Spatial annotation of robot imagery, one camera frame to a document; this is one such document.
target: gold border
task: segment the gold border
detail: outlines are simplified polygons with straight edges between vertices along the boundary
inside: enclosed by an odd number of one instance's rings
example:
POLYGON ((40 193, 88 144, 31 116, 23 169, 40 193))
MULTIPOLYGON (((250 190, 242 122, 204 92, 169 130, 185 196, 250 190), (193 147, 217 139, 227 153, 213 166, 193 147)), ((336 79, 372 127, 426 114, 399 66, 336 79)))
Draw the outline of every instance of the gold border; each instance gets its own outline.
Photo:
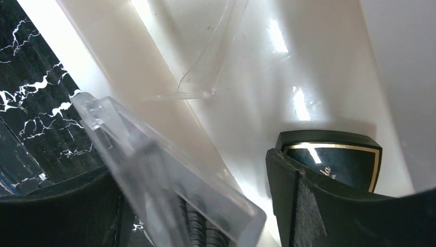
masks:
POLYGON ((369 186, 369 192, 374 192, 375 187, 375 179, 377 177, 377 172, 379 169, 379 157, 380 157, 380 150, 373 149, 373 148, 365 148, 365 147, 359 147, 359 146, 353 146, 353 145, 343 145, 343 144, 329 144, 329 143, 300 143, 295 144, 291 146, 287 146, 284 149, 284 153, 287 154, 289 149, 302 149, 302 148, 342 148, 342 149, 352 149, 352 150, 360 150, 365 152, 371 152, 375 154, 374 158, 374 171, 372 172, 372 179, 369 186))

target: transparent plastic holder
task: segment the transparent plastic holder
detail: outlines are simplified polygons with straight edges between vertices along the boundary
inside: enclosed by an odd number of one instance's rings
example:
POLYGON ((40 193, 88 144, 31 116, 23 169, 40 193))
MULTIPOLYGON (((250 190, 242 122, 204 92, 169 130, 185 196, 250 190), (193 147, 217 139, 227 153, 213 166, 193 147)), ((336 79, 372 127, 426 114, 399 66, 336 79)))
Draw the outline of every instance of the transparent plastic holder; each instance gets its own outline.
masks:
POLYGON ((191 246, 178 196, 232 242, 256 246, 266 214, 111 97, 72 98, 82 125, 155 246, 191 246))
POLYGON ((110 83, 142 73, 138 97, 147 101, 213 95, 248 0, 57 2, 110 83), (172 75, 164 90, 149 85, 152 78, 164 86, 159 73, 172 75))
POLYGON ((0 122, 0 197, 24 196, 42 187, 52 185, 46 173, 33 156, 0 122))

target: black spiral binding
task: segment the black spiral binding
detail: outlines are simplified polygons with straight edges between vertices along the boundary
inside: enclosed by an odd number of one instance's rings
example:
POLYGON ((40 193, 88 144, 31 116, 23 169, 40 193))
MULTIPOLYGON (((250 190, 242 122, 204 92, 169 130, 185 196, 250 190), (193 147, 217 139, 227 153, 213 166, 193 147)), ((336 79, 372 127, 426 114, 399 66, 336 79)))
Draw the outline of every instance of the black spiral binding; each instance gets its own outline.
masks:
POLYGON ((230 239, 215 225, 178 197, 178 203, 189 231, 192 247, 228 247, 230 239))

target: white surface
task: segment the white surface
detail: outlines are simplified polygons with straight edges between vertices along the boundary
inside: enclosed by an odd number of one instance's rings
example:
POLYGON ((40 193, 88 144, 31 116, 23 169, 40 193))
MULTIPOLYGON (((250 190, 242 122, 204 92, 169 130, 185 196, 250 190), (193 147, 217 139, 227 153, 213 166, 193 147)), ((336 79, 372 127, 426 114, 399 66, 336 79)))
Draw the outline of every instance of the white surface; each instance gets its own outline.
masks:
POLYGON ((436 186, 436 2, 361 0, 417 191, 436 186))
POLYGON ((159 41, 156 46, 178 82, 177 94, 170 97, 210 97, 248 0, 126 2, 159 41))
MULTIPOLYGON (((123 18, 135 28, 109 19, 98 23, 97 34, 87 33, 101 43, 102 48, 93 51, 99 63, 113 66, 106 70, 110 84, 105 84, 54 0, 19 2, 79 87, 91 94, 117 92, 127 107, 201 162, 209 161, 215 171, 225 169, 217 150, 244 193, 268 214, 267 229, 276 239, 265 155, 282 131, 330 129, 368 135, 384 148, 375 192, 413 192, 358 0, 251 0, 216 95, 190 101, 201 124, 182 101, 154 103, 157 108, 151 110, 136 100, 144 90, 157 87, 139 84, 142 78, 163 84, 171 79, 134 12, 125 10, 123 18), (110 30, 134 45, 111 44, 102 36, 110 30), (143 56, 145 50, 151 52, 148 57, 143 56), (111 60, 114 54, 123 59, 111 60), (150 75, 147 69, 158 73, 150 75)), ((259 246, 272 246, 268 235, 264 237, 259 246)))

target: glossy white tabletop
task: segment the glossy white tabletop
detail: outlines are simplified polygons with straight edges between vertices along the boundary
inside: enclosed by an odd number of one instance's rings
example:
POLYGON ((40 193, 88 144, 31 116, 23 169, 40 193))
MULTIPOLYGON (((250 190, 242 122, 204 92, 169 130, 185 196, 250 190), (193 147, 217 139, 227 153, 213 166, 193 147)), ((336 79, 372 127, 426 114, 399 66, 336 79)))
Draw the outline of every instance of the glossy white tabletop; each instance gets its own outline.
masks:
MULTIPOLYGON (((200 161, 229 170, 276 240, 265 155, 282 131, 370 136, 384 149, 375 192, 414 192, 358 0, 250 0, 216 94, 160 111, 127 97, 133 85, 107 83, 55 0, 19 2, 83 91, 119 98, 200 161)), ((271 243, 266 234, 259 246, 271 243)))
POLYGON ((436 2, 362 0, 403 154, 417 191, 436 187, 436 2))

